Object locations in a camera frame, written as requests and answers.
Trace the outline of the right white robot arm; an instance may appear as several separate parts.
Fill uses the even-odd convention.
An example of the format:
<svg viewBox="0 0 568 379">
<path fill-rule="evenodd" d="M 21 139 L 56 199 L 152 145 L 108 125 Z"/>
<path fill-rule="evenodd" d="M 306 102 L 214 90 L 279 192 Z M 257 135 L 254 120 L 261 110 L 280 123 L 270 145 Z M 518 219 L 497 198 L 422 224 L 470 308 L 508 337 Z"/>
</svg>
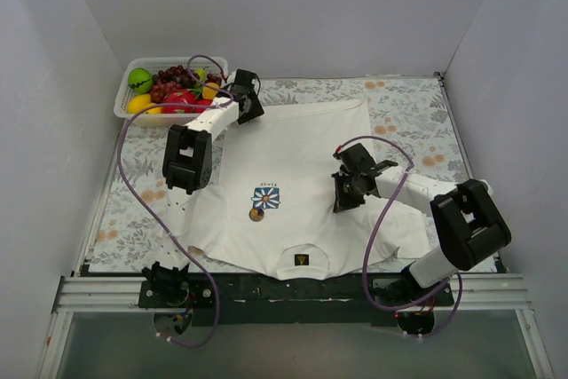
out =
<svg viewBox="0 0 568 379">
<path fill-rule="evenodd" d="M 415 174 L 412 164 L 378 162 L 359 138 L 339 146 L 334 157 L 340 163 L 332 176 L 336 213 L 356 209 L 374 196 L 386 201 L 378 225 L 400 201 L 430 214 L 436 227 L 438 246 L 405 267 L 397 280 L 377 289 L 363 285 L 375 305 L 393 310 L 425 304 L 455 273 L 470 270 L 511 243 L 511 231 L 484 180 L 439 181 Z"/>
</svg>

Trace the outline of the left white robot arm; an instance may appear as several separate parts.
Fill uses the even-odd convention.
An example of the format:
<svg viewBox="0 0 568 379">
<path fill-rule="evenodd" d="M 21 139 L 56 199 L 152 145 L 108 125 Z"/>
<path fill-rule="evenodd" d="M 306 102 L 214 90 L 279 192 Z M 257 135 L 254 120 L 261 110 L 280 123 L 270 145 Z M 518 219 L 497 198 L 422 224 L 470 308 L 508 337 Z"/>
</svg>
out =
<svg viewBox="0 0 568 379">
<path fill-rule="evenodd" d="M 264 114 L 258 99 L 260 78 L 239 69 L 226 95 L 215 98 L 192 121 L 170 127 L 162 174 L 168 187 L 167 230 L 154 264 L 143 270 L 149 283 L 148 297 L 158 296 L 168 307 L 188 304 L 195 292 L 188 284 L 190 259 L 186 256 L 190 222 L 198 197 L 213 171 L 213 142 L 231 124 L 243 124 Z"/>
</svg>

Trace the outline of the white printed t-shirt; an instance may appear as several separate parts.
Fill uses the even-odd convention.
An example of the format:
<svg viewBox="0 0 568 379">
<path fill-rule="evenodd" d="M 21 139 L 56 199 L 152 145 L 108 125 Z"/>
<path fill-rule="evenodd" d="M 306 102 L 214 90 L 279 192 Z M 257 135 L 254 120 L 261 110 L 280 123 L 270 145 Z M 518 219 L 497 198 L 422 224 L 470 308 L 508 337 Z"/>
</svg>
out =
<svg viewBox="0 0 568 379">
<path fill-rule="evenodd" d="M 230 126 L 220 175 L 198 197 L 187 237 L 207 257 L 279 280 L 324 280 L 390 257 L 430 248 L 422 213 L 386 201 L 334 213 L 333 157 L 343 142 L 370 133 L 367 103 L 348 100 L 267 107 Z M 264 210 L 253 222 L 252 208 Z"/>
</svg>

